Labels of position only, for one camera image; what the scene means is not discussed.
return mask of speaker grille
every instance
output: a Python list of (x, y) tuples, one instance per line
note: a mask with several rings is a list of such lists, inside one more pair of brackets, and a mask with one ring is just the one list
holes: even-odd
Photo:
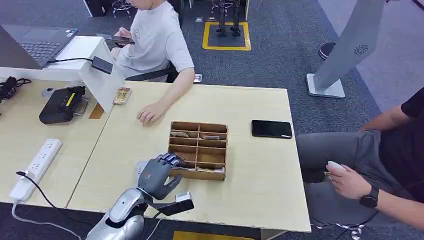
[(368, 52), (368, 45), (365, 45), (365, 44), (359, 45), (355, 47), (355, 49), (353, 50), (353, 54), (357, 56), (363, 55), (366, 52)]

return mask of wristwatch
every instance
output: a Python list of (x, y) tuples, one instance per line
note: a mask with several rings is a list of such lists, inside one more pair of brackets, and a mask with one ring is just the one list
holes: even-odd
[(379, 188), (371, 185), (371, 192), (359, 199), (359, 203), (367, 208), (373, 209), (377, 207), (379, 201)]

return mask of black smartphone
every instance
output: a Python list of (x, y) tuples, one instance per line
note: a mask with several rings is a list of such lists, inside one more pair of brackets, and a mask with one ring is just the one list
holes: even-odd
[(278, 139), (291, 139), (293, 137), (292, 126), (290, 122), (285, 121), (252, 120), (251, 131), (254, 137)]
[(98, 37), (103, 37), (105, 40), (112, 41), (117, 44), (136, 44), (131, 38), (123, 36), (112, 36), (107, 34), (96, 34)]

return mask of wooden organizer box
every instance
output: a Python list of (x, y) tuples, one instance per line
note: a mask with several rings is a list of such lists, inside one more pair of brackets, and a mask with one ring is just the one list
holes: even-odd
[(177, 167), (191, 170), (174, 168), (170, 175), (181, 174), (187, 179), (223, 181), (226, 170), (227, 134), (228, 128), (222, 124), (173, 121), (169, 133), (168, 152), (175, 153), (185, 161), (185, 164), (179, 164)]

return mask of man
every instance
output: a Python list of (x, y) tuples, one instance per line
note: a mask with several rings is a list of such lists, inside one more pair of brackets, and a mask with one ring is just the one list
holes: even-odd
[(329, 171), (325, 181), (304, 185), (311, 223), (359, 225), (379, 211), (369, 224), (400, 221), (424, 229), (424, 88), (359, 132), (296, 141), (302, 173)]
[(121, 27), (117, 36), (132, 38), (133, 45), (112, 49), (116, 67), (125, 78), (165, 69), (169, 61), (178, 77), (155, 103), (144, 106), (137, 119), (144, 124), (158, 120), (192, 86), (195, 70), (181, 32), (178, 14), (166, 0), (130, 0), (138, 9), (130, 31)]

